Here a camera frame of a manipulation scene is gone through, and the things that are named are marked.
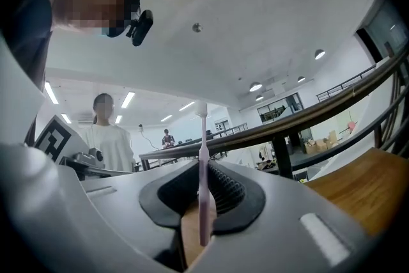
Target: woman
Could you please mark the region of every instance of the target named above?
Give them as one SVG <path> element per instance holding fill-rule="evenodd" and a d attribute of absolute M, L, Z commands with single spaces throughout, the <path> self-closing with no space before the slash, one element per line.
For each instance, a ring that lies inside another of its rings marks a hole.
<path fill-rule="evenodd" d="M 82 138 L 90 148 L 98 148 L 104 156 L 106 169 L 132 172 L 135 163 L 130 147 L 130 134 L 108 119 L 114 109 L 114 100 L 106 93 L 94 99 L 95 118 L 92 126 L 84 129 Z"/>

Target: cardboard box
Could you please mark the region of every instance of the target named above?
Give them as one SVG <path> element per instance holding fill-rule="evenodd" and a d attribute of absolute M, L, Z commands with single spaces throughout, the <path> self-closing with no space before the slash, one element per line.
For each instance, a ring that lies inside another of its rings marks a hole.
<path fill-rule="evenodd" d="M 324 142 L 323 139 L 316 140 L 317 152 L 321 153 L 327 150 L 327 144 Z"/>
<path fill-rule="evenodd" d="M 311 146 L 309 143 L 304 143 L 304 145 L 305 145 L 305 152 L 307 153 L 307 155 L 311 155 L 311 154 L 317 152 L 317 145 L 316 144 Z"/>
<path fill-rule="evenodd" d="M 325 141 L 325 144 L 327 145 L 327 149 L 331 149 L 332 148 L 332 142 L 331 141 L 329 141 L 329 140 L 327 140 L 327 141 Z"/>
<path fill-rule="evenodd" d="M 337 143 L 338 142 L 337 134 L 336 134 L 335 130 L 332 130 L 330 132 L 330 135 L 328 136 L 328 140 L 331 141 L 331 143 Z"/>

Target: man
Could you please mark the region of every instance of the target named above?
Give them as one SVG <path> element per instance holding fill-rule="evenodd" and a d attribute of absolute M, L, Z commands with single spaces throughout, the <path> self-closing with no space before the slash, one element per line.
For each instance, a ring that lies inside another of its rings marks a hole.
<path fill-rule="evenodd" d="M 174 145 L 174 137 L 169 134 L 169 130 L 165 129 L 165 136 L 162 139 L 163 148 L 172 147 Z"/>

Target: person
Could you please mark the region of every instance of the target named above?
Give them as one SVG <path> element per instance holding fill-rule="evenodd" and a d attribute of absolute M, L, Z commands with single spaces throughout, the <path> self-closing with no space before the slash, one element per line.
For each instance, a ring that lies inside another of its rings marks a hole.
<path fill-rule="evenodd" d="M 130 134 L 109 118 L 114 109 L 114 100 L 106 93 L 96 96 L 93 104 L 95 117 L 92 126 L 84 129 L 81 136 L 89 148 L 98 148 L 104 156 L 106 169 L 133 172 L 134 153 L 130 147 Z"/>
<path fill-rule="evenodd" d="M 52 31 L 57 28 L 90 31 L 116 27 L 125 17 L 125 0 L 22 0 L 1 32 L 15 59 L 41 90 Z M 35 122 L 26 137 L 34 145 Z"/>
<path fill-rule="evenodd" d="M 165 136 L 162 138 L 163 148 L 171 147 L 174 145 L 174 137 L 169 134 L 169 130 L 165 129 Z"/>

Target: white t-shirt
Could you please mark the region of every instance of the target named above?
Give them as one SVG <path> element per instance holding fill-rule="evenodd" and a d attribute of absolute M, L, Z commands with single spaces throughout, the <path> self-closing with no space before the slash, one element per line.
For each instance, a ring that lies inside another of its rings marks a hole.
<path fill-rule="evenodd" d="M 132 172 L 135 162 L 130 134 L 117 125 L 92 125 L 81 131 L 89 148 L 98 148 L 104 156 L 105 169 Z"/>

